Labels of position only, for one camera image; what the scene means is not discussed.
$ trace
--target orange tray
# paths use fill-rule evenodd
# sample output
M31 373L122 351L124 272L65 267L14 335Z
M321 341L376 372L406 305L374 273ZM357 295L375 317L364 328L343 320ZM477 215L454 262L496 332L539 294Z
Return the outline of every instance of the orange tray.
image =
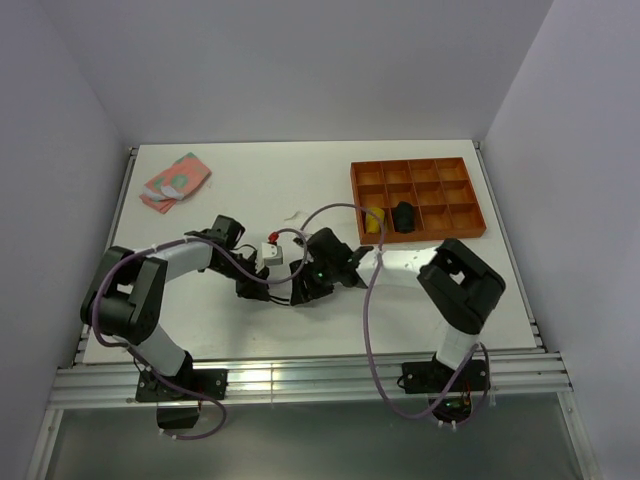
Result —
M473 238L487 229L462 158L352 163L351 186L356 205L384 210L385 243ZM413 205L411 233L393 227L391 211L401 201ZM378 243L379 233L365 232L365 214L356 218L360 242Z

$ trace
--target white enclosure wall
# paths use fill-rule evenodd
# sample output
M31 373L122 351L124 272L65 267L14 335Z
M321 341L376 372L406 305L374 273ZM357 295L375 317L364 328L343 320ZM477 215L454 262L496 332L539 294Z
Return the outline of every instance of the white enclosure wall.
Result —
M132 143L484 138L551 0L41 0Z
M640 471L639 24L636 0L555 0L485 149L607 479Z
M104 247L125 150L35 0L0 2L0 478L22 478Z

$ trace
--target white tabletop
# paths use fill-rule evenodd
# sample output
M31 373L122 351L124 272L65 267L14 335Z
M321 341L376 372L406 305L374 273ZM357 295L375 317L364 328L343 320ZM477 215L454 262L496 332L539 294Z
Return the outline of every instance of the white tabletop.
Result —
M162 215L145 206L142 185L188 152L213 172L205 185ZM143 145L133 168L114 245L142 248L212 225L218 214L235 218L247 233L241 243L258 245L296 211L310 213L334 202L353 202L353 161L462 157L487 224L481 238L464 242L505 279L507 289L481 335L489 349L536 346L489 191L471 141L382 141ZM352 248L359 245L354 211L329 210L317 226L329 226ZM418 245L433 246L439 242ZM289 274L300 249L285 236L285 265L270 278ZM416 244L398 244L402 249ZM289 286L273 288L288 296ZM165 287L161 325L197 359L258 359L364 353L364 291L336 286L325 299L300 307L237 298L233 281L207 271L191 273ZM376 353L434 351L445 322L420 288L377 287L371 306ZM85 363L128 362L120 349L101 347L91 337Z

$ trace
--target yellow object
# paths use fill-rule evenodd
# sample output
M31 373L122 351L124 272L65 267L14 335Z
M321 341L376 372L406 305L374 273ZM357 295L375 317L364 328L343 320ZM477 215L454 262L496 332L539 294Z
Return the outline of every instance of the yellow object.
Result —
M378 207L370 207L369 210L382 220L382 223L384 224L384 210ZM378 220L367 214L364 222L364 229L366 233L380 233L380 224L378 223Z

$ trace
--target wire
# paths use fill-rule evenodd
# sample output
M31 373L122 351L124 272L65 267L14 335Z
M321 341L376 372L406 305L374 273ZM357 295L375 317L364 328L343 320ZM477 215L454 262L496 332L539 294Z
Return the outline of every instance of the wire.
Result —
M135 352L131 346L128 343L125 342L107 342L104 337L102 336L102 330L100 329L100 322L99 322L99 312L100 312L100 303L102 302L102 298L104 297L104 294L106 293L107 289L109 288L109 286L111 285L111 282L113 281L113 277L115 276L115 274L118 272L118 270L120 270L122 267L124 267L125 265L133 262L134 260L137 260L139 258L142 257L146 257L147 255L151 254L151 253L155 253L158 251L162 251L162 250L166 250L168 248L172 248L178 245L182 245L184 243L192 243L192 242L198 242L198 243L204 243L206 245L211 246L214 250L217 250L223 257L225 257L229 263L231 263L234 267L236 267L238 269L238 271L240 273L242 273L245 277L250 278L251 280L261 283L263 285L278 285L281 283L285 283L288 282L289 280L295 278L303 269L306 261L307 261L307 257L308 257L308 249L307 249L307 239L305 238L305 236L303 235L302 232L295 230L293 228L282 228L280 230L278 230L276 233L280 234L280 233L284 233L284 232L290 232L290 233L294 233L295 235L297 235L301 241L302 241L302 246L303 246L303 253L302 253L302 261L300 262L300 266L298 267L298 269L293 272L291 275L289 275L286 278L281 278L278 280L265 280L259 277L256 277L255 275L253 275L252 273L248 272L247 270L245 270L244 268L242 268L242 266L240 266L240 264L238 264L238 262L235 261L235 259L229 255L223 247L221 247L220 245L204 239L204 238L199 238L199 237L187 237L181 240L173 240L171 242L167 242L164 243L162 245L159 245L158 247L154 247L154 248L147 248L145 250L141 250L139 252L135 252L131 255L129 255L128 257L123 258L122 260L120 260L119 262L117 262L108 272L107 274L104 276L104 278L102 279L102 282L100 283L100 286L98 287L98 291L96 292L96 296L95 299L93 301L93 306L91 309L91 327L93 329L93 333L96 336L96 340L98 341L98 343L104 347L107 348L113 348L113 347L124 347L127 349L127 351L133 356L134 360L140 362L141 364L145 365L145 367L151 367L151 373L153 374L153 376L162 384L164 384L166 387L178 392L178 393L182 393L183 395L188 395L190 397L199 399L199 400L204 400L207 402L211 402L214 405L216 405L219 409L220 412L222 413L222 418L220 419L220 422L211 430L209 430L208 432L205 433L201 433L199 435L172 435L169 434L168 432L164 432L165 434L171 436L172 438L178 439L178 440L199 440L201 438L206 438L209 437L211 435L213 435L214 433L218 432L223 426L224 423L227 420L227 409L225 408L225 406L220 403L218 400L216 400L215 398L209 397L208 395L204 395L202 393L199 392L194 392L191 390L188 390L186 388L183 388L179 385L176 385L175 383L167 380L166 378L164 378L162 376L162 374L160 372L158 372L157 370L155 370L153 368L153 365L150 365L149 362L147 362L140 354L138 354L137 352Z
M444 398L447 396L447 394L451 390L451 387L453 386L454 382L456 381L458 376L462 373L462 370L465 368L469 360L471 360L471 357L473 357L473 354L477 350L478 346L480 346L480 348L482 348L482 351L484 352L485 361L487 363L487 370L489 370L489 352L487 351L486 347L482 343L478 342L477 344L474 344L469 350L469 352L467 352L467 354L465 355L464 359L462 360L462 362L460 363L456 371L453 372L453 375L445 385L442 392L440 392L440 394L434 400L434 402L423 411L418 413L407 413L404 410L400 409L397 405L395 405L387 395L387 392L385 392L384 387L382 386L382 381L380 380L380 376L378 375L375 359L373 357L373 351L371 348L371 335L369 332L369 305L371 303L371 295L373 293L373 288L375 286L378 275L380 274L380 270L382 269L382 261L383 261L382 247L384 245L384 236L385 236L385 230L386 230L384 226L384 222L380 219L380 217L378 217L372 211L366 208L363 208L359 205L355 205L352 203L332 203L329 205L325 205L322 208L319 208L318 210L313 212L311 215L309 215L309 217L307 217L305 222L302 224L301 230L304 231L305 227L309 224L309 222L319 213L324 212L325 210L329 210L330 208L336 208L336 207L348 207L348 208L353 208L355 210L364 212L367 215L371 215L378 222L378 225L380 225L380 241L378 242L378 251L377 251L378 262L377 262L376 268L373 271L373 275L371 276L371 280L369 281L369 286L367 287L367 291L364 297L364 305L362 307L362 329L363 329L363 335L364 335L364 346L367 353L367 363L369 364L369 370L371 371L371 377L373 378L373 383L375 384L376 389L380 394L380 397L382 397L382 400L384 401L384 403L387 404L387 406L391 410L393 410L396 414L400 415L401 417L407 418L410 420L417 420L420 418L424 418L427 415L433 413L433 411L438 407L438 405L440 405L440 403L444 400ZM480 407L484 403L484 400L486 399L489 383L490 383L489 377L490 377L490 371L487 371L485 391L482 396L482 399L478 404L478 407ZM477 408L474 409L474 412L471 413L471 415L469 416L469 418L467 418L467 420L461 423L466 423L469 419L471 419L476 410Z

